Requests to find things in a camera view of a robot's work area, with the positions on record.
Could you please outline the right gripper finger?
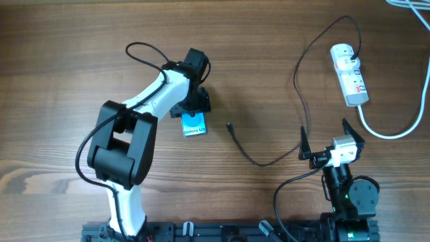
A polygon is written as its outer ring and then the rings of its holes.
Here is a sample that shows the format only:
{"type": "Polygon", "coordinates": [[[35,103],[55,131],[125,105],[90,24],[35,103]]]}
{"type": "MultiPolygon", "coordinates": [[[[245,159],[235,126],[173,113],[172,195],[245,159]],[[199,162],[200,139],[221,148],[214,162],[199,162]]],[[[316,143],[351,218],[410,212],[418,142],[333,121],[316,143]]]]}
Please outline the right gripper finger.
{"type": "Polygon", "coordinates": [[[351,135],[354,141],[357,144],[364,144],[365,140],[352,128],[352,126],[348,123],[348,121],[343,118],[342,119],[343,130],[346,135],[351,135]]]}
{"type": "Polygon", "coordinates": [[[312,151],[310,149],[310,146],[308,143],[308,137],[306,135],[306,131],[303,126],[300,127],[300,137],[301,139],[300,139],[298,159],[299,160],[310,159],[312,156],[312,151]]]}

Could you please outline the turquoise screen smartphone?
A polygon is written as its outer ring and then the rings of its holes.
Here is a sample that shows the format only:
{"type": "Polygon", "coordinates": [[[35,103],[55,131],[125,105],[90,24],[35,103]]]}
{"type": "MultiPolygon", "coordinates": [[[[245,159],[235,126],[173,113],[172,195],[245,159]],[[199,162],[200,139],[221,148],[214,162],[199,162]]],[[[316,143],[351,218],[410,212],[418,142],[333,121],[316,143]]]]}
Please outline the turquoise screen smartphone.
{"type": "Polygon", "coordinates": [[[197,113],[194,116],[191,116],[190,114],[182,114],[181,123],[184,137],[197,136],[207,133],[206,122],[203,113],[197,113]]]}

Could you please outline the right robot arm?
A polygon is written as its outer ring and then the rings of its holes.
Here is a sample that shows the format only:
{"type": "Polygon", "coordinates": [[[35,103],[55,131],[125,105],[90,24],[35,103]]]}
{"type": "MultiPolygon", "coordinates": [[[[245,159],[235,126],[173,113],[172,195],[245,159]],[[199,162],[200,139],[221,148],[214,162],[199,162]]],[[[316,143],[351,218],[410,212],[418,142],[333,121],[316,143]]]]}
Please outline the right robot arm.
{"type": "Polygon", "coordinates": [[[376,215],[380,186],[365,176],[352,176],[349,164],[357,161],[365,140],[342,119],[343,136],[335,137],[332,145],[313,153],[308,137],[301,128],[298,158],[308,160],[311,169],[322,171],[325,198],[331,202],[332,213],[323,213],[318,220],[316,238],[319,241],[379,241],[376,215]]]}

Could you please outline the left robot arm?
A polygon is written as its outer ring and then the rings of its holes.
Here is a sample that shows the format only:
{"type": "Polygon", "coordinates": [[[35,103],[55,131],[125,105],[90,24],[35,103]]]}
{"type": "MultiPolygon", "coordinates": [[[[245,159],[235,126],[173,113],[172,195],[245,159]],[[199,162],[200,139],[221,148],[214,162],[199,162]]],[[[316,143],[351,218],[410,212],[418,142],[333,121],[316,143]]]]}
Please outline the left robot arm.
{"type": "Polygon", "coordinates": [[[153,162],[159,120],[166,114],[181,118],[184,136],[206,133],[204,114],[211,107],[201,84],[210,68],[208,57],[192,48],[183,61],[168,60],[157,79],[137,96],[102,105],[97,126],[87,138],[91,143],[87,164],[109,196],[110,239],[135,241],[145,231],[140,185],[153,162]]]}

